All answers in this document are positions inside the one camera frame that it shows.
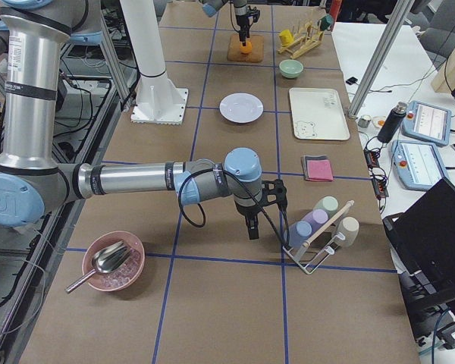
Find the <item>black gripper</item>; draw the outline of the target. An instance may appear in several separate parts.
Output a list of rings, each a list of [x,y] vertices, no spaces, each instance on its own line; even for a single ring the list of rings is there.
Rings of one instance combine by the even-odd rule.
[[[259,238],[259,220],[258,210],[242,210],[240,214],[244,217],[245,224],[248,230],[249,239],[257,240]]]
[[[241,42],[245,42],[250,29],[250,16],[248,14],[235,15],[237,26],[239,27],[238,36]]]

